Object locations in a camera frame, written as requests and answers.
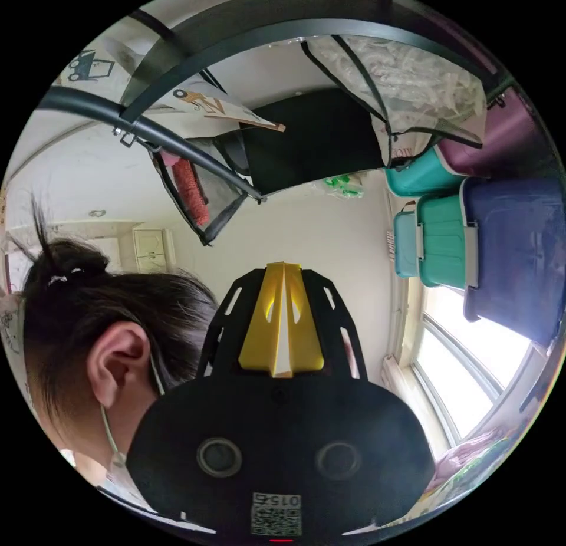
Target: face mask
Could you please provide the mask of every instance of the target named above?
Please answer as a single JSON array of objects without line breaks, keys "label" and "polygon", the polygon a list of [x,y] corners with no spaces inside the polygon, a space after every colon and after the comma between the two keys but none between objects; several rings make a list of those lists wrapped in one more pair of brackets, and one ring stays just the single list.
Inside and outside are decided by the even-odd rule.
[{"label": "face mask", "polygon": [[[157,384],[157,388],[160,396],[164,395],[165,391],[163,388],[163,383],[157,372],[157,367],[153,358],[150,357],[150,363],[152,366],[153,375]],[[123,498],[125,501],[140,506],[148,511],[155,512],[149,507],[147,502],[142,497],[141,493],[133,482],[130,473],[126,467],[126,454],[118,450],[116,441],[112,436],[112,431],[110,430],[110,423],[108,422],[108,414],[106,409],[101,405],[100,411],[102,414],[102,420],[104,423],[104,429],[106,431],[106,437],[108,438],[108,443],[112,448],[112,460],[110,462],[110,467],[107,470],[106,481],[103,487],[115,495]]]}]

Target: face mask strap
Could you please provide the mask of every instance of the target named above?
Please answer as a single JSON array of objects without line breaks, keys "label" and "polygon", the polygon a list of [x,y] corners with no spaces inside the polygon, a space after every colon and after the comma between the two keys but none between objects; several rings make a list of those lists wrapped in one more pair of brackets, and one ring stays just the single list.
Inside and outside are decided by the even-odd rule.
[{"label": "face mask strap", "polygon": [[[157,367],[155,365],[155,361],[153,360],[153,356],[150,356],[149,361],[150,361],[150,364],[152,366],[153,376],[155,377],[155,382],[157,384],[159,396],[163,396],[165,394],[165,390],[163,388],[163,383],[161,381],[159,373],[157,372]],[[114,436],[112,435],[112,431],[110,430],[110,422],[108,421],[108,413],[106,412],[106,409],[104,408],[104,406],[102,404],[100,405],[100,412],[102,413],[102,422],[104,423],[104,430],[106,431],[106,437],[108,438],[108,443],[110,444],[110,447],[112,448],[112,454],[115,458],[115,463],[116,463],[116,459],[119,458],[117,461],[119,463],[121,463],[122,465],[124,465],[125,462],[126,462],[125,456],[124,456],[124,454],[122,454],[118,450],[118,446],[116,445],[116,441],[114,440]]]}]

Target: drawing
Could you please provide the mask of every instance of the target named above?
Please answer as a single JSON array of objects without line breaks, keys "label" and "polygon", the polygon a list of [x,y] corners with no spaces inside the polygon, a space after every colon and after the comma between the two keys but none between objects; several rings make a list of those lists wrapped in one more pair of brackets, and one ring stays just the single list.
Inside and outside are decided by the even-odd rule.
[{"label": "drawing", "polygon": [[110,76],[116,62],[96,58],[95,54],[94,49],[82,51],[69,63],[69,68],[73,69],[68,76],[70,82],[85,80],[98,82],[99,78]]}]

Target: hair tie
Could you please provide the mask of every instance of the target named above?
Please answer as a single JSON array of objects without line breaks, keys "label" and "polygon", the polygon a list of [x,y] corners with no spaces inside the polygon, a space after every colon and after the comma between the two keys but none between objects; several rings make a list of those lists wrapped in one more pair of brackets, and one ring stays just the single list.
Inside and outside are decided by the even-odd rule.
[{"label": "hair tie", "polygon": [[[73,270],[70,272],[70,274],[79,273],[79,272],[80,272],[80,273],[84,273],[84,269],[79,269],[79,268],[77,267],[76,269],[73,269]],[[61,276],[59,276],[59,275],[53,275],[53,277],[51,277],[51,278],[49,279],[49,283],[47,284],[47,286],[49,287],[49,286],[51,286],[54,282],[57,282],[57,281],[67,282],[68,280],[69,280],[69,279],[68,279],[68,277],[67,277],[66,275],[61,275]]]}]

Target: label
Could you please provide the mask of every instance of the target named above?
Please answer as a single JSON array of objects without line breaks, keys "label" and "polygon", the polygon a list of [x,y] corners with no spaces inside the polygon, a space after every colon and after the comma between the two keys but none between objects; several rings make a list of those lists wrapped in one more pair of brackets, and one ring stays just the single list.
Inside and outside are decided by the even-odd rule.
[{"label": "label", "polygon": [[301,495],[254,493],[251,534],[301,536]]}]

